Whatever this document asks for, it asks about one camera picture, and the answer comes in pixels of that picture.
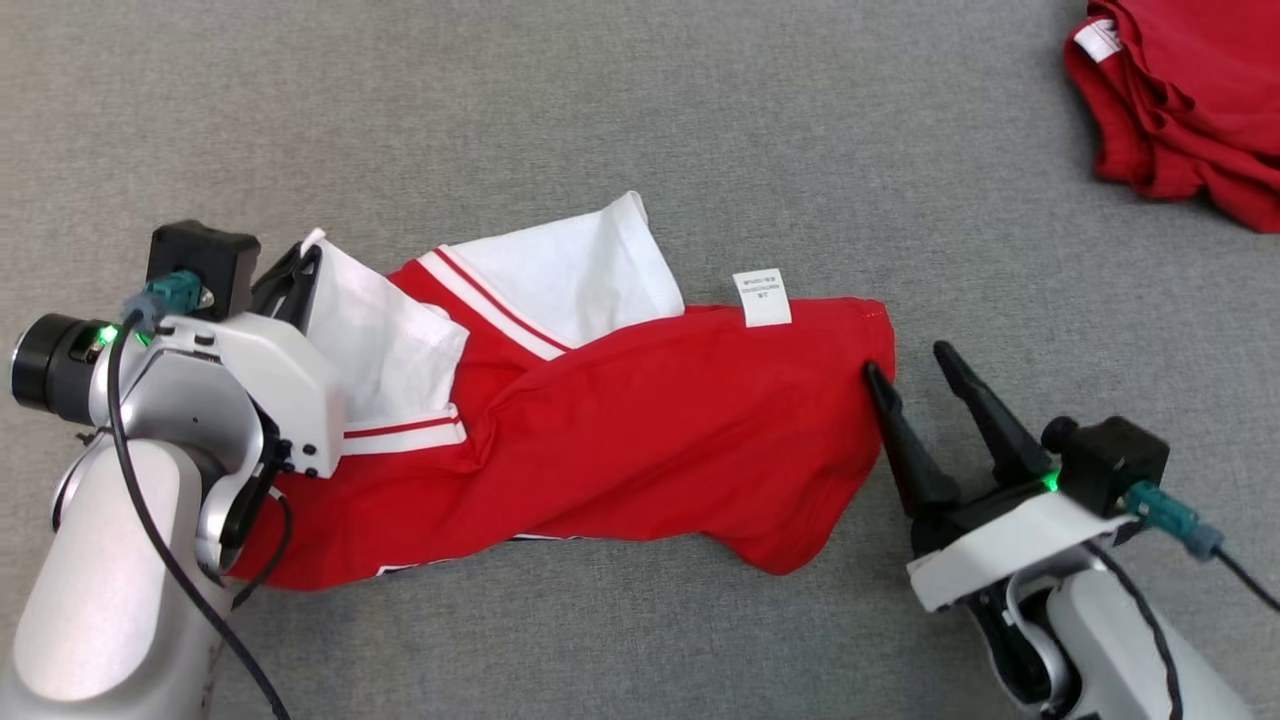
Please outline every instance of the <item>green led indicator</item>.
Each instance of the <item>green led indicator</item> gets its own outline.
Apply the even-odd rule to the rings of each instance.
[[[119,328],[116,328],[115,325],[106,325],[102,329],[97,331],[97,342],[102,345],[111,345],[111,341],[115,340],[115,336],[118,334],[120,334]]]
[[[1044,486],[1044,489],[1048,492],[1057,492],[1057,474],[1061,471],[1061,468],[1056,468],[1053,471],[1041,478],[1041,484]]]

